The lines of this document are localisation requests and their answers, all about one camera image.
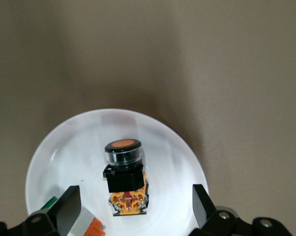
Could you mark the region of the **white round plate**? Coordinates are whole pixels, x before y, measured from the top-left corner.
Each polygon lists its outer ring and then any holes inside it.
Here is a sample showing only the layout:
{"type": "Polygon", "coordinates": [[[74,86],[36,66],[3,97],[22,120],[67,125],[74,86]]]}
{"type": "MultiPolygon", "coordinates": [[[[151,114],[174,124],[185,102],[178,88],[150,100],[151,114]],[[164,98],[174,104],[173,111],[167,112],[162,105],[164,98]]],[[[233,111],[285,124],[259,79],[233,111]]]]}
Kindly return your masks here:
{"type": "Polygon", "coordinates": [[[201,165],[169,127],[128,110],[94,110],[66,120],[40,144],[27,172],[26,206],[33,213],[69,186],[79,185],[82,207],[101,221],[106,236],[188,236],[197,227],[194,184],[207,185],[201,165]],[[140,140],[144,150],[146,215],[113,216],[108,204],[104,148],[125,138],[140,140]]]}

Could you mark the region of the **green and white switch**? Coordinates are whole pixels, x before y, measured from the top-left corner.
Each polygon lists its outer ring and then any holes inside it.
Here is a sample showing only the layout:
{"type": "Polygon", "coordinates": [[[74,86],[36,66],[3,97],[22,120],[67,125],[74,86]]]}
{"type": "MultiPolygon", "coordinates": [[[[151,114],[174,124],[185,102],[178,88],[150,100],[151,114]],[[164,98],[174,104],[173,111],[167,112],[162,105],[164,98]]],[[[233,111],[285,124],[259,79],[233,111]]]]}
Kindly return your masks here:
{"type": "MultiPolygon", "coordinates": [[[[59,198],[50,198],[41,209],[50,208],[59,198]]],[[[81,212],[67,236],[105,236],[105,233],[102,223],[90,211],[81,207],[81,212]]]]}

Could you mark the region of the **orange push button switch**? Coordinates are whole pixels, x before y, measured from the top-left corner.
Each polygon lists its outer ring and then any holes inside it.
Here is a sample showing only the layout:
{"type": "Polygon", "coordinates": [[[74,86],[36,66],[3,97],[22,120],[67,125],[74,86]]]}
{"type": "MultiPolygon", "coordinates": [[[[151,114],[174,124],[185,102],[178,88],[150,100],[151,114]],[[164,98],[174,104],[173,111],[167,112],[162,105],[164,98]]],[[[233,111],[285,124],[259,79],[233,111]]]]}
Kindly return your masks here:
{"type": "Polygon", "coordinates": [[[105,146],[107,181],[113,216],[145,215],[149,204],[144,151],[137,139],[122,139],[105,146]]]}

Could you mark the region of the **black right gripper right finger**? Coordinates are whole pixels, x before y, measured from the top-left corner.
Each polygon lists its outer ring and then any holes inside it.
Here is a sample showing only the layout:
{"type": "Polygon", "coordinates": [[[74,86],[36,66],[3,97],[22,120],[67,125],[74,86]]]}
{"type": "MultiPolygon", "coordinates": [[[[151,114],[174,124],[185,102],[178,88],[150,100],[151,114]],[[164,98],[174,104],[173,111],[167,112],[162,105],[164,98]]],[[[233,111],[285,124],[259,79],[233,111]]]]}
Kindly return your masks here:
{"type": "Polygon", "coordinates": [[[246,223],[229,207],[216,207],[201,184],[192,187],[192,209],[198,228],[189,236],[292,236],[279,221],[268,217],[246,223]]]}

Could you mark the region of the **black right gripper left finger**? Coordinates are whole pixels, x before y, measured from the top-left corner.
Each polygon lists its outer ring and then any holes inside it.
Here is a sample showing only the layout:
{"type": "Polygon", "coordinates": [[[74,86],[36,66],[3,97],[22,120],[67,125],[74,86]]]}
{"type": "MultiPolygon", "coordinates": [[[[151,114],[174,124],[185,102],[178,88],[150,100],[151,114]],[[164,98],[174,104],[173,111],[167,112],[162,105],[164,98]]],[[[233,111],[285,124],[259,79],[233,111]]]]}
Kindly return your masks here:
{"type": "Polygon", "coordinates": [[[32,213],[21,224],[9,229],[0,222],[0,236],[67,236],[80,212],[80,187],[70,186],[50,208],[32,213]]]}

